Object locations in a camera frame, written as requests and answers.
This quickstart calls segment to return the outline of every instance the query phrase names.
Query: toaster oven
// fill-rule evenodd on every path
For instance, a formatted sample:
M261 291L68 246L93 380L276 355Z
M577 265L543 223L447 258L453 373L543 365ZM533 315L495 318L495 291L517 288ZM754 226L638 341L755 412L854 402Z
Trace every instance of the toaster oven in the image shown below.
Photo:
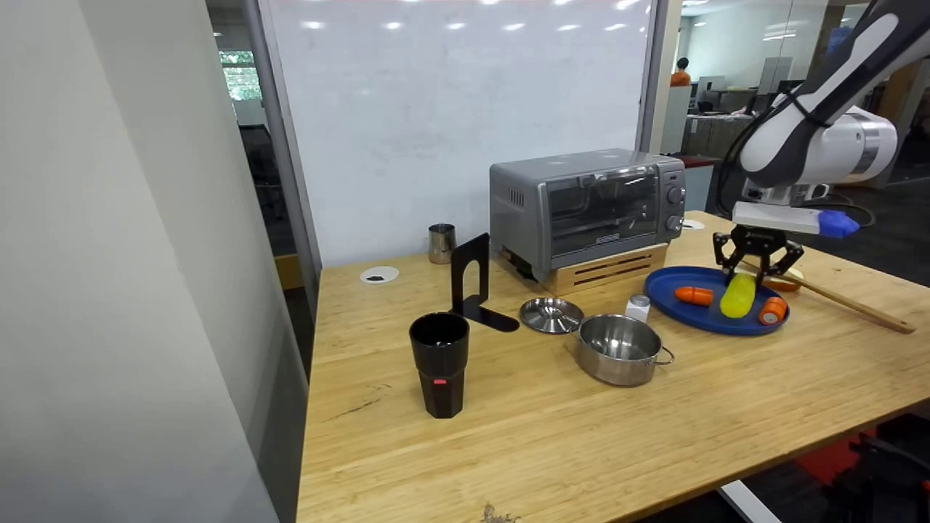
M677 238L684 207L674 156L609 148L491 165L491 246L534 281Z

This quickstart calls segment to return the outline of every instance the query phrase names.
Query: stainless steel cup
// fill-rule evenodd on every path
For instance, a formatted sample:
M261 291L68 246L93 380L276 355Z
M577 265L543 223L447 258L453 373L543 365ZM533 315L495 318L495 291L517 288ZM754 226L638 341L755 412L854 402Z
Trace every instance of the stainless steel cup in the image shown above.
M456 226L453 223L430 223L430 261L447 265L456 249Z

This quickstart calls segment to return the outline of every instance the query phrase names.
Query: black tumbler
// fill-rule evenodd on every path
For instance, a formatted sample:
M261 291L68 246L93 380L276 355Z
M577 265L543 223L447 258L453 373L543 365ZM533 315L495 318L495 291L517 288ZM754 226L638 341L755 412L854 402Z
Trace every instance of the black tumbler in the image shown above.
M409 326L414 361L433 418L453 418L463 409L468 322L456 315L428 315Z

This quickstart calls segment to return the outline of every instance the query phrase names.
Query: wooden table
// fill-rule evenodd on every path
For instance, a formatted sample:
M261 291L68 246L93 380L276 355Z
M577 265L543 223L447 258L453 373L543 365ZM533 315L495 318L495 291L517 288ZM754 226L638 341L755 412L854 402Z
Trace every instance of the wooden table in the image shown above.
M672 241L665 265L712 265L706 230ZM665 509L930 397L930 291L809 249L809 280L854 291L918 326L882 329L818 293L767 338L719 338L661 310L651 326L677 361L639 389L587 379L572 338L501 335L472 322L466 409L421 408L407 329L446 310L447 268L391 261L401 275L360 284L364 268L324 270L302 453L299 519L613 519ZM539 297L491 270L491 310ZM571 293L587 315L625 291Z

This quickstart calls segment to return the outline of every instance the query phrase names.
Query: pot handle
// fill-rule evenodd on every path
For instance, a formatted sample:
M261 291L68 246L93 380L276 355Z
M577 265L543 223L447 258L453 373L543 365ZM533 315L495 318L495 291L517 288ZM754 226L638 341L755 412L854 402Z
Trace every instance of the pot handle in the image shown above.
M656 365L672 365L674 352L672 352L670 347L664 347L661 352L665 352L665 355L670 355L670 361L664 361L664 357L656 355Z

